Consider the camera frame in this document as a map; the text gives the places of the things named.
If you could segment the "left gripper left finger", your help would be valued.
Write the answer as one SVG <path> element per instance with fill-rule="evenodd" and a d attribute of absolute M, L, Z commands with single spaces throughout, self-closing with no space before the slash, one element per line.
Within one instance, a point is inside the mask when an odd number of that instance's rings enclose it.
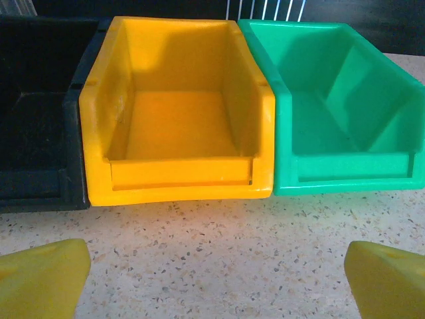
<path fill-rule="evenodd" d="M 0 256 L 0 319 L 73 319 L 89 272 L 84 239 Z"/>

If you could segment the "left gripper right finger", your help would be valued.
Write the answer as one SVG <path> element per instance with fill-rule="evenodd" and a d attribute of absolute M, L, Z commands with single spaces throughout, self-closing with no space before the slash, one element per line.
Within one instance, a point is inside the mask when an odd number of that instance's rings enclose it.
<path fill-rule="evenodd" d="M 353 241 L 344 269 L 362 319 L 425 319 L 424 255 Z"/>

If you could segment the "black plastic storage bin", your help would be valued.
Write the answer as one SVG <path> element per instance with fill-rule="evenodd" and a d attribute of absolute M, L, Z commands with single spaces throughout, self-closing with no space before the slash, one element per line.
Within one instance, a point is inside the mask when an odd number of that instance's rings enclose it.
<path fill-rule="evenodd" d="M 110 23 L 0 16 L 0 213 L 90 206 L 78 99 Z"/>

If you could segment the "green plastic storage bin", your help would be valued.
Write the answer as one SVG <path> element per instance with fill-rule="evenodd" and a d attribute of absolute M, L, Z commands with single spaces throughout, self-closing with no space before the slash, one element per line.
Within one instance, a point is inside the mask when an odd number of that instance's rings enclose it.
<path fill-rule="evenodd" d="M 425 187 L 425 86 L 343 23 L 241 19 L 276 98 L 274 194 Z"/>

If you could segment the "yellow plastic storage bin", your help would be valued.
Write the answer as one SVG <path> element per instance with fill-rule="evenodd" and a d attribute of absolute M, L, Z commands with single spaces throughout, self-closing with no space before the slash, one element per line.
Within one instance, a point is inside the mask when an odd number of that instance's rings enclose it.
<path fill-rule="evenodd" d="M 79 104 L 93 206 L 272 193 L 275 97 L 234 21 L 114 17 Z"/>

